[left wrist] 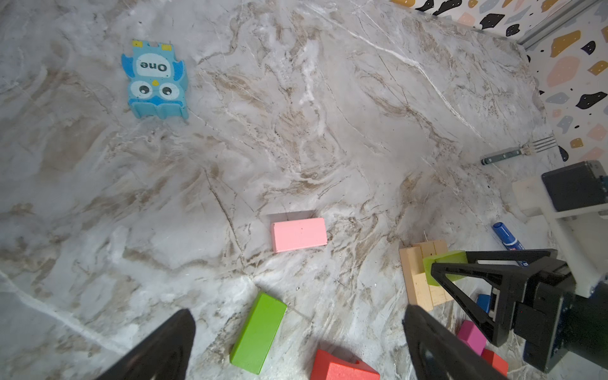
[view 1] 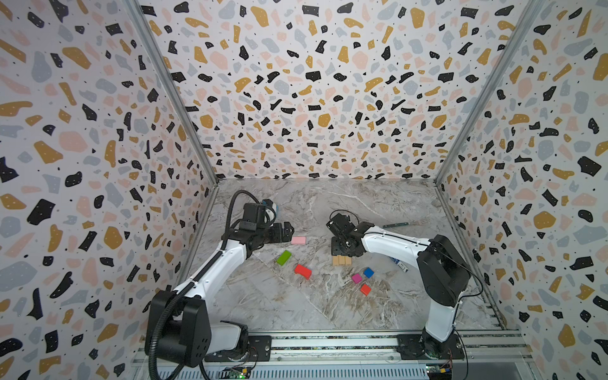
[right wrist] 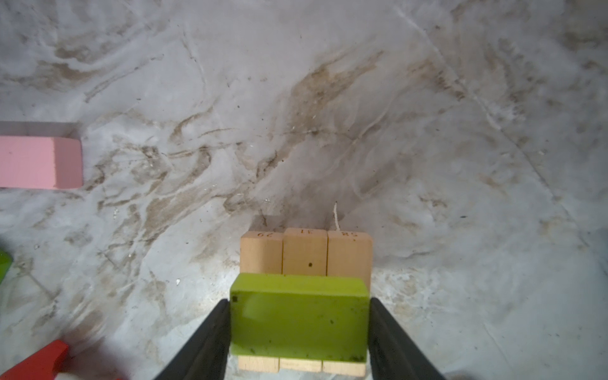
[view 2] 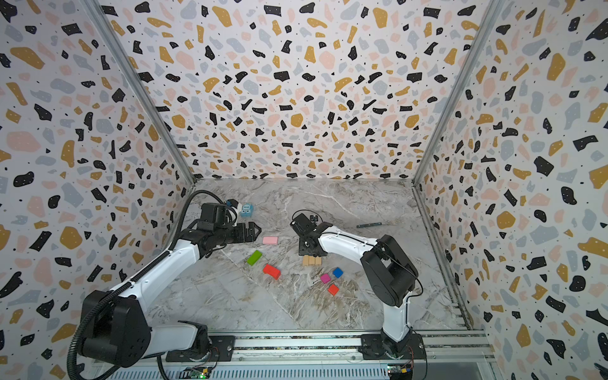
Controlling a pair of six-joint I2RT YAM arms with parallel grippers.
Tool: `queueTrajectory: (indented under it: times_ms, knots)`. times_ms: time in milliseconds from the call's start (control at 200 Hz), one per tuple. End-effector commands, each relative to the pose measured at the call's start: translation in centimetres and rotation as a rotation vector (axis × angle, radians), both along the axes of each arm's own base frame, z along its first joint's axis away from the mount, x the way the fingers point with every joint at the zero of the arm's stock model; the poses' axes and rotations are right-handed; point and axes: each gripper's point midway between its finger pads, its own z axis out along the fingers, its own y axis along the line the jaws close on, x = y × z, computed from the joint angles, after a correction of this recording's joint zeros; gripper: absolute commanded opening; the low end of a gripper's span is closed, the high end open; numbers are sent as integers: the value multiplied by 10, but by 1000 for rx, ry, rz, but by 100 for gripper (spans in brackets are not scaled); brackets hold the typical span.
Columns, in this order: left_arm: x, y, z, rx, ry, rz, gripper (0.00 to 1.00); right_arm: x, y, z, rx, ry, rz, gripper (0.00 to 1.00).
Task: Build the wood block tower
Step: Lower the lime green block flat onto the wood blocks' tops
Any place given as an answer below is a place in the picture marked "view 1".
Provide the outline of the pink rectangular block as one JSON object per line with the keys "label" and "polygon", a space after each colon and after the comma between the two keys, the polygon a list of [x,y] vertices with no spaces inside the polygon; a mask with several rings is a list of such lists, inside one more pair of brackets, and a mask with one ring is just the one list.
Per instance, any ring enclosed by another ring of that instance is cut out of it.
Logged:
{"label": "pink rectangular block", "polygon": [[305,245],[307,243],[306,237],[294,236],[291,239],[291,245]]}

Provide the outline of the red arch block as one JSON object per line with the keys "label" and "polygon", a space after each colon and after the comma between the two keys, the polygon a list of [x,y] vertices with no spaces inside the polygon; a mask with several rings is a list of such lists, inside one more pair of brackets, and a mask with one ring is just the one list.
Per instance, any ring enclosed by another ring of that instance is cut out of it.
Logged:
{"label": "red arch block", "polygon": [[309,268],[307,268],[307,267],[305,267],[305,266],[303,266],[301,264],[297,264],[295,266],[294,273],[297,274],[297,275],[302,276],[306,280],[309,280],[310,277],[312,276],[312,271]]}

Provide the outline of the dark green rectangular block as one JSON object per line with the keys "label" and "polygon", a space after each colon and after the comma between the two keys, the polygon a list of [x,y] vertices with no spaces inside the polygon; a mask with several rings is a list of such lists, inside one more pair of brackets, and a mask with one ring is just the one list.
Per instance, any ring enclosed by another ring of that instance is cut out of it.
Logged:
{"label": "dark green rectangular block", "polygon": [[275,261],[275,262],[276,262],[276,263],[277,263],[279,266],[284,266],[284,265],[285,265],[285,264],[286,264],[286,263],[289,261],[289,259],[291,258],[291,256],[292,256],[292,253],[291,253],[290,251],[288,251],[288,250],[285,250],[285,251],[284,251],[284,252],[283,252],[283,253],[282,253],[282,254],[281,254],[281,255],[280,255],[280,256],[279,256],[279,257],[276,259],[276,261]]}

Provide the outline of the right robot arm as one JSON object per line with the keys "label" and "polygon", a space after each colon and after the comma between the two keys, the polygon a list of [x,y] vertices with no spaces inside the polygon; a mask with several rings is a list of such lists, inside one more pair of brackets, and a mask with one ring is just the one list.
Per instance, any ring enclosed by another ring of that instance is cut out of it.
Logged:
{"label": "right robot arm", "polygon": [[411,356],[443,359],[452,352],[454,323],[471,273],[451,241],[438,234],[416,238],[386,231],[371,223],[354,226],[350,222],[328,222],[332,249],[347,257],[364,253],[381,254],[416,269],[431,299],[427,321],[416,343],[407,343],[402,352]]}

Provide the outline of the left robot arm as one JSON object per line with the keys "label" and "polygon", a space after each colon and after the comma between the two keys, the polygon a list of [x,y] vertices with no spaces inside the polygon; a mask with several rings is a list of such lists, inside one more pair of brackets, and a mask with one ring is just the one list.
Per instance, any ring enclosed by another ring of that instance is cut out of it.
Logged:
{"label": "left robot arm", "polygon": [[175,289],[158,292],[150,303],[145,353],[150,378],[160,379],[160,359],[177,365],[168,376],[175,379],[184,367],[200,367],[207,356],[240,361],[250,356],[248,327],[230,321],[210,322],[212,302],[230,275],[255,250],[266,243],[280,243],[281,225],[253,226],[241,222],[223,235],[214,254],[197,272]]}

